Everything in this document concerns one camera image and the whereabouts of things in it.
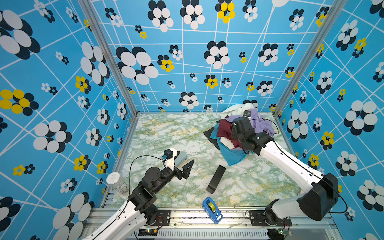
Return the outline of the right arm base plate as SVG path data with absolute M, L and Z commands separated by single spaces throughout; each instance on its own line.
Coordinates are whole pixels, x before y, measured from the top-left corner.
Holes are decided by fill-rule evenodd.
M 291 219 L 279 219 L 273 213 L 265 210 L 247 210 L 246 218 L 253 227 L 291 227 Z

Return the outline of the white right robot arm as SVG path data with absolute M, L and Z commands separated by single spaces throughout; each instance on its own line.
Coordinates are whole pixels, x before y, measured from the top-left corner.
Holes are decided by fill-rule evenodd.
M 239 140 L 246 151 L 270 161 L 302 190 L 302 194 L 289 199 L 276 199 L 266 206 L 265 222 L 274 226 L 294 216 L 307 216 L 321 221 L 338 202 L 338 179 L 310 168 L 284 150 L 274 138 L 264 132 L 256 133 L 247 117 L 233 121 L 233 138 Z

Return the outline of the maroon red cloth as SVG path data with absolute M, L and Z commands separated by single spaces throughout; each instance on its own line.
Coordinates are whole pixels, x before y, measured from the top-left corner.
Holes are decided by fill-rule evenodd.
M 238 138 L 233 134 L 233 123 L 226 119 L 220 120 L 217 137 L 223 137 L 230 141 L 237 141 Z

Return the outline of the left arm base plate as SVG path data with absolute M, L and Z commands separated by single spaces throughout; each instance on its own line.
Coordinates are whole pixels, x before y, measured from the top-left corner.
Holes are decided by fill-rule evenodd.
M 169 226 L 171 220 L 171 211 L 170 210 L 158 210 L 157 215 L 150 217 L 150 221 L 147 226 Z

